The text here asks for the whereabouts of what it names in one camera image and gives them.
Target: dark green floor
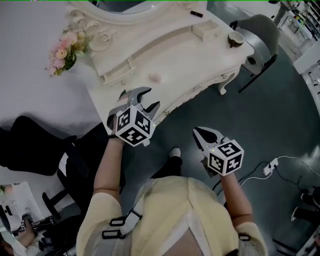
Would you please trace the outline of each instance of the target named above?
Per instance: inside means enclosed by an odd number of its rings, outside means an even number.
[[[208,10],[228,24],[247,16],[221,1],[209,2]],[[162,167],[175,146],[181,149],[184,176],[199,179],[211,188],[218,181],[218,177],[209,178],[200,163],[202,154],[192,136],[196,126],[217,129],[242,146],[245,153],[242,168],[236,171],[238,178],[261,161],[282,155],[302,157],[319,145],[320,118],[315,103],[305,81],[281,48],[273,66],[238,94],[238,89],[249,79],[241,69],[223,96],[218,94],[218,86],[212,85],[174,110],[156,128],[148,147],[125,148],[126,186],[121,194],[124,213],[132,207],[139,188]],[[320,173],[319,161],[317,163],[312,167]],[[320,178],[297,160],[280,159],[278,170],[293,181],[302,175],[302,188],[320,186]],[[263,177],[262,168],[255,175]],[[300,191],[297,186],[281,180],[277,173],[267,180],[251,179],[243,189],[252,203],[256,223],[271,255],[278,254],[272,238],[299,249],[314,231],[304,220],[290,221],[293,209],[301,204]]]

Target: power strip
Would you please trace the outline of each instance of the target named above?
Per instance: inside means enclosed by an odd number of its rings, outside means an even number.
[[[275,166],[278,166],[278,159],[273,159],[266,167],[263,168],[263,174],[265,176],[268,176],[275,168]]]

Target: shoe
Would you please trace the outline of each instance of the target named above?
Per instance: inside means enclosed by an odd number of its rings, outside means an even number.
[[[171,151],[170,151],[170,154],[169,154],[169,157],[172,158],[172,157],[180,157],[181,156],[181,151],[180,151],[180,148],[178,147],[174,147]]]
[[[294,208],[293,213],[292,213],[292,215],[291,215],[291,221],[292,221],[292,222],[296,219],[295,213],[296,213],[296,210],[297,210],[297,209],[298,209],[298,207]]]

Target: curved table leg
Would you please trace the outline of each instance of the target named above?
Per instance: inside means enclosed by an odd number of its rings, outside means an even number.
[[[226,85],[229,84],[233,79],[236,78],[236,76],[239,74],[239,71],[240,71],[240,68],[237,69],[233,74],[231,74],[227,80],[225,80],[219,84],[218,90],[219,90],[220,95],[224,95],[227,92],[227,90],[225,89]]]

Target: gray chair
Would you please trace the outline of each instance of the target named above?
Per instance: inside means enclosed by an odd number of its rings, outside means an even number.
[[[231,22],[230,27],[243,35],[254,49],[254,54],[249,56],[243,67],[254,76],[243,88],[241,93],[263,74],[274,63],[278,56],[279,31],[276,24],[262,14],[250,18]]]

